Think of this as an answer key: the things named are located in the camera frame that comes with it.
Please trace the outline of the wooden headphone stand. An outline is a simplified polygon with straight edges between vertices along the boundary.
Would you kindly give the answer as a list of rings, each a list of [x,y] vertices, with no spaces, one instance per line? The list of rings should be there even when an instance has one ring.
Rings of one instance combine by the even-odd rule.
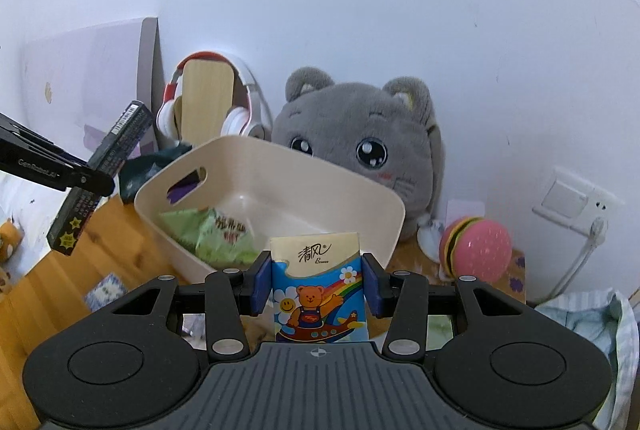
[[[218,138],[231,109],[235,75],[227,62],[191,60],[182,74],[180,135],[200,146]]]

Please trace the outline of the pink burger plush toy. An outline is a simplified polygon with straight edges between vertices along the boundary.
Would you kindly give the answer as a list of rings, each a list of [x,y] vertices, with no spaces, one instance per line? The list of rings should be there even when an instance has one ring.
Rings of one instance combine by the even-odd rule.
[[[509,232],[497,221],[463,217],[451,222],[439,243],[442,276],[473,275],[486,283],[498,281],[512,258]]]

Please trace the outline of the blue white porcelain-pattern pack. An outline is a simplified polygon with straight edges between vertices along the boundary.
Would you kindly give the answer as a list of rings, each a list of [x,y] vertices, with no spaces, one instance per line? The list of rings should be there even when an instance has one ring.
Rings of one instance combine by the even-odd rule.
[[[96,312],[127,293],[124,282],[116,274],[110,273],[88,291],[85,304],[91,312]]]

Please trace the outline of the white wall switch socket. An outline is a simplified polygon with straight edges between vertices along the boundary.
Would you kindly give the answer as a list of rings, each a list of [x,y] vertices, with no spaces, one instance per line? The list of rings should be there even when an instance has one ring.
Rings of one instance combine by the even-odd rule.
[[[622,199],[603,187],[562,167],[554,167],[533,203],[533,213],[584,236],[594,221],[610,221],[625,206]]]

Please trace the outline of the green snack packet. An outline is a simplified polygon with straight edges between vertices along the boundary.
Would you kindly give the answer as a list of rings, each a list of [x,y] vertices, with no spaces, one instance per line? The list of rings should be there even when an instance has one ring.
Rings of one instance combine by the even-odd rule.
[[[213,208],[161,213],[160,226],[181,247],[212,268],[247,269],[259,255],[247,225]]]

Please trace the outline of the dark green tissue pack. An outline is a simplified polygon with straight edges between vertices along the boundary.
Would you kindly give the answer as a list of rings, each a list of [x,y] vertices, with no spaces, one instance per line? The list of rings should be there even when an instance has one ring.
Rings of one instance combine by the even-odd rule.
[[[192,145],[179,143],[169,149],[127,159],[118,174],[118,191],[124,204],[132,204],[138,190],[152,177],[182,155],[190,152]]]

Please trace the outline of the beige plastic storage bin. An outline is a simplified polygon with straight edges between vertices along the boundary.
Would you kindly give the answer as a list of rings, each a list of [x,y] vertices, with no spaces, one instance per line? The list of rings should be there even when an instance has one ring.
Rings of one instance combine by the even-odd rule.
[[[165,233],[160,214],[205,207],[247,222],[258,249],[278,236],[356,232],[381,265],[405,220],[400,197],[358,173],[271,142],[220,137],[173,161],[134,199],[157,247],[189,283],[213,270]]]

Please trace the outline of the cartoon bear tissue pack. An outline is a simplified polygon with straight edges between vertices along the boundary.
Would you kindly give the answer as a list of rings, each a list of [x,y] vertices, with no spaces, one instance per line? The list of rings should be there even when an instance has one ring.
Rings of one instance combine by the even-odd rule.
[[[359,236],[270,239],[274,337],[288,343],[369,339]]]

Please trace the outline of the lavender board with grey edge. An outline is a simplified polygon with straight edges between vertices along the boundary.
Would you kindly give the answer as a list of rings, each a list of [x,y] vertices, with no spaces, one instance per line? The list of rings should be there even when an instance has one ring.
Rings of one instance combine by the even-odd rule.
[[[93,25],[27,42],[27,126],[84,161],[131,101],[152,109],[155,18]]]

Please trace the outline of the light blue blanket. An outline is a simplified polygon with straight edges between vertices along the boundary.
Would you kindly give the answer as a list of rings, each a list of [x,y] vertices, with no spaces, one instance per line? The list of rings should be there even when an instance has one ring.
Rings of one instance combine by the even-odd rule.
[[[562,294],[536,311],[593,343],[612,367],[612,387],[593,425],[625,429],[639,367],[639,331],[627,297],[608,288]]]

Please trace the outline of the grey plush cat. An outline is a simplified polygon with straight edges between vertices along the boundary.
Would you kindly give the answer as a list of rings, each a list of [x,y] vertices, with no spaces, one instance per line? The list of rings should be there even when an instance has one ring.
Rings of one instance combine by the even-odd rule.
[[[378,88],[335,83],[320,68],[299,68],[285,84],[286,103],[271,140],[360,173],[393,190],[406,209],[400,237],[433,216],[445,151],[423,80],[397,77]]]

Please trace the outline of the red white headphones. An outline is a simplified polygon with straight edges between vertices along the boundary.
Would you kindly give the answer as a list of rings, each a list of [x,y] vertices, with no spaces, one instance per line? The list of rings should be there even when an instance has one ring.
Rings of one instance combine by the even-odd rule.
[[[181,94],[183,68],[191,60],[213,60],[227,62],[235,75],[231,109],[222,124],[219,137],[223,135],[245,135],[265,140],[269,137],[270,118],[262,118],[262,93],[250,69],[232,54],[214,51],[196,51],[180,61],[165,85],[163,102],[156,113],[156,129],[163,137],[175,144],[182,140]]]

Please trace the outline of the long dark blue box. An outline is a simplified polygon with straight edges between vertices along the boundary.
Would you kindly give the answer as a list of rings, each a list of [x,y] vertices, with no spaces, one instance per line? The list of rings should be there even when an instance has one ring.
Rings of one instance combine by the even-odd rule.
[[[47,233],[52,250],[67,256],[73,252],[85,224],[101,199],[113,194],[119,169],[151,125],[150,110],[140,101],[131,101],[90,157],[89,173],[81,174],[80,184],[70,189],[58,209]]]

